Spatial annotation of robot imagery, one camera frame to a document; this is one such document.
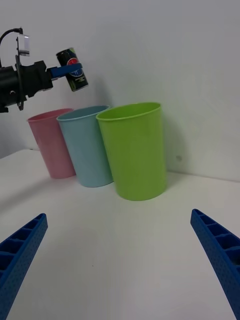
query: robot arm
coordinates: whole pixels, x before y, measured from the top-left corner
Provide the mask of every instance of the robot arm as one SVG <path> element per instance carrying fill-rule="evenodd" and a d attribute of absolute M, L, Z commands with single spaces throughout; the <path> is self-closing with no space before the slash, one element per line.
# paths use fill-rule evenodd
<path fill-rule="evenodd" d="M 53 80 L 64 77 L 69 73 L 82 69 L 81 63 L 65 65 L 61 67 L 47 68 L 44 61 L 35 62 L 32 65 L 23 66 L 20 56 L 29 56 L 29 37 L 23 35 L 23 29 L 11 29 L 6 31 L 2 39 L 10 32 L 19 33 L 17 38 L 16 70 L 12 66 L 2 67 L 0 60 L 0 113 L 9 112 L 11 105 L 18 105 L 23 110 L 24 101 L 31 98 L 38 91 L 45 91 L 53 87 Z"/>

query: white wall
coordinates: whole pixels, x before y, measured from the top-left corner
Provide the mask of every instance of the white wall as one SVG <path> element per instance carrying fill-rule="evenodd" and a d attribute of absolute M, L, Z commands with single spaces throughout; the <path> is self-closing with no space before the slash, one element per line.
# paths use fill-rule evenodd
<path fill-rule="evenodd" d="M 29 64 L 56 66 L 73 46 L 89 87 L 72 93 L 59 79 L 0 115 L 0 128 L 14 148 L 35 148 L 25 119 L 37 113 L 159 101 L 170 170 L 240 181 L 239 12 L 237 0 L 1 0 L 1 32 L 31 36 Z M 0 48 L 6 66 L 14 38 Z"/>

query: pink cup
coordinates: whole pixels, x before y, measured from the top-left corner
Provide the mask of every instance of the pink cup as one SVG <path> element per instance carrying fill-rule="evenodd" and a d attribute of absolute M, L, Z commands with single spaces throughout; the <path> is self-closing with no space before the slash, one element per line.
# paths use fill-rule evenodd
<path fill-rule="evenodd" d="M 36 143 L 40 149 L 47 170 L 54 179 L 75 176 L 75 170 L 60 129 L 57 117 L 73 109 L 58 109 L 29 118 Z"/>

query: soda can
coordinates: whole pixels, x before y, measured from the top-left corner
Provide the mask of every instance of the soda can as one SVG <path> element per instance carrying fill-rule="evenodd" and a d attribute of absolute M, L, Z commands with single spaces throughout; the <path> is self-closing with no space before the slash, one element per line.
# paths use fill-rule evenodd
<path fill-rule="evenodd" d="M 74 48 L 60 51 L 56 54 L 56 57 L 62 67 L 79 63 Z M 74 72 L 68 73 L 66 75 L 66 79 L 73 92 L 89 85 L 83 69 L 78 69 Z"/>

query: table surface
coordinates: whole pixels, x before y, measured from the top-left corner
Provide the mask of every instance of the table surface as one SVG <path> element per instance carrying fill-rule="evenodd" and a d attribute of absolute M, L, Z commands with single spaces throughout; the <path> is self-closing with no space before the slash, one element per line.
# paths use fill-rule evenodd
<path fill-rule="evenodd" d="M 147 201 L 49 178 L 39 151 L 0 160 L 0 242 L 44 212 L 48 230 L 8 320 L 234 320 L 191 225 L 240 236 L 240 184 L 169 173 Z"/>

